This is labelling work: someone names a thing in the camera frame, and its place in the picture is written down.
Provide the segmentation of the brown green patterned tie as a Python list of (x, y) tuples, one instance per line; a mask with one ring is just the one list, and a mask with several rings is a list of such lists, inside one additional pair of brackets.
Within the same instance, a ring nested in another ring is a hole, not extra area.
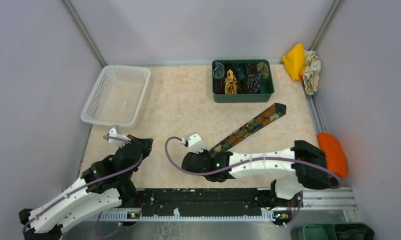
[(230, 150), (249, 136), (285, 116), (286, 113), (287, 106), (285, 104), (277, 102), (272, 104), (212, 147), (209, 150), (210, 155), (213, 157), (217, 153)]

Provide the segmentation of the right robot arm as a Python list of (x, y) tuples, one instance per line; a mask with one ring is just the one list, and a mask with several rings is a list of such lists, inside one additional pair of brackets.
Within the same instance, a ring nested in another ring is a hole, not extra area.
[(256, 175), (277, 176), (270, 192), (270, 200), (276, 206), (283, 206), (306, 189), (340, 186), (340, 179), (328, 168), (325, 152), (304, 140), (296, 140), (293, 147), (264, 153), (189, 152), (181, 167), (218, 183)]

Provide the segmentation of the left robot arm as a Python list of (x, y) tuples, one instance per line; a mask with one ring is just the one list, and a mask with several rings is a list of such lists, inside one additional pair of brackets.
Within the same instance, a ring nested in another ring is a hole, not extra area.
[(26, 240), (60, 240), (64, 233), (86, 219), (113, 208), (134, 206), (139, 199), (131, 181), (151, 151), (152, 138), (106, 135), (117, 150), (94, 162), (66, 190), (41, 207), (18, 214)]

